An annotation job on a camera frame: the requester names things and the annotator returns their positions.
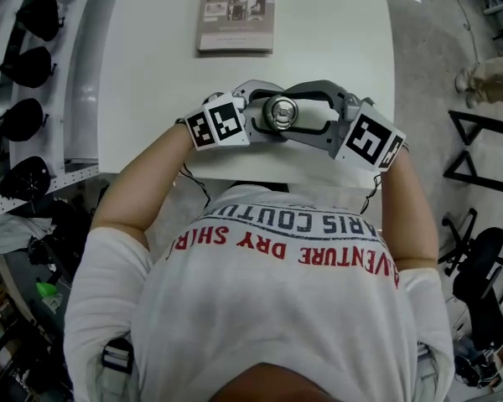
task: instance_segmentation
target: book cover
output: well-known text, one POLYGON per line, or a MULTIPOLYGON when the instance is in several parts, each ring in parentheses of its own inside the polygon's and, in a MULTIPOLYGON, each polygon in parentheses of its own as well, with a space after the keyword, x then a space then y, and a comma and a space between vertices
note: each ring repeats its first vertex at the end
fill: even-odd
POLYGON ((197 49, 272 52, 276 0, 201 0, 197 49))

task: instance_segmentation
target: beige pants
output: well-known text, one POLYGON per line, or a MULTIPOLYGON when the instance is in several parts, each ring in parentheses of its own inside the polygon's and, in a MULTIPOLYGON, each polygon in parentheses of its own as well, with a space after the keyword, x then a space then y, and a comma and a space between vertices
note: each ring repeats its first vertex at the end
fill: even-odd
POLYGON ((483 101, 503 101, 503 58, 488 59, 479 67, 468 70, 469 87, 483 101))

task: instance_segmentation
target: black wire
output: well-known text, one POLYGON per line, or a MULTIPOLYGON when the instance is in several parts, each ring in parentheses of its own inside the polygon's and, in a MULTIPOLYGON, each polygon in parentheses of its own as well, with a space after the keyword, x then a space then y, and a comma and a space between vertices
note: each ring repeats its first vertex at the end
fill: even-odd
POLYGON ((458 316, 458 318, 456 319, 456 322, 454 323, 453 325, 453 328, 456 328, 459 324, 460 324, 460 321, 462 320, 462 318, 464 317, 464 314, 468 311, 468 306, 466 306, 466 308, 462 311, 462 313, 458 316))
POLYGON ((466 13, 464 6, 462 6, 462 3, 460 0, 456 0, 456 3, 459 4, 460 10, 464 14, 464 18, 466 20, 466 23, 464 24, 464 28, 468 30, 469 35, 471 36, 471 43, 473 44, 473 51, 475 53, 475 61, 477 64, 479 64, 479 53, 477 52, 477 44, 475 43, 475 36, 473 33, 473 29, 471 28, 471 22, 469 21, 468 14, 466 13))
POLYGON ((205 188, 205 184, 200 182, 199 180, 197 180, 195 177, 194 177, 194 174, 192 174, 192 172, 186 167, 186 164, 183 164, 183 168, 184 170, 188 173, 183 173, 183 170, 179 170, 179 173, 181 173, 183 176, 185 176, 186 178, 189 178, 190 180, 194 180, 194 182, 196 182, 196 184, 201 188, 201 190, 203 191, 203 193, 205 194, 205 196, 207 197, 207 204, 205 204, 204 206, 204 209, 207 208, 207 206, 210 204, 210 195, 209 193, 207 192, 207 189, 205 188))
POLYGON ((369 196, 366 197, 366 200, 365 202, 363 203, 363 207, 361 208, 361 211, 360 211, 360 214, 363 214, 366 210, 367 210, 367 207, 369 207, 369 200, 375 196, 375 193, 376 191, 378 190, 378 187, 381 185, 382 183, 382 180, 381 180, 381 177, 380 177, 380 174, 378 174, 377 176, 375 176, 374 178, 375 180, 375 188, 372 190, 371 193, 369 193, 369 196))

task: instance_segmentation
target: chair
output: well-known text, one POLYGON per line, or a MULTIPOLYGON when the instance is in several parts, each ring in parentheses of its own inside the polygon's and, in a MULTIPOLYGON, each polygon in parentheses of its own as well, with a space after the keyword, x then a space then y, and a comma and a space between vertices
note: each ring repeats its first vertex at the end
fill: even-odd
POLYGON ((503 246, 503 230, 488 228, 472 240, 470 237, 477 212, 471 209, 469 214, 472 218, 462 239, 453 223, 443 219, 442 224, 451 229, 456 246, 438 263, 452 263, 445 270, 446 276, 451 276, 457 267, 459 269, 453 283, 453 295, 468 307, 475 348, 498 348, 503 345, 503 315, 492 286, 503 269, 503 258, 499 257, 503 246), (500 266, 488 278, 495 263, 500 266))

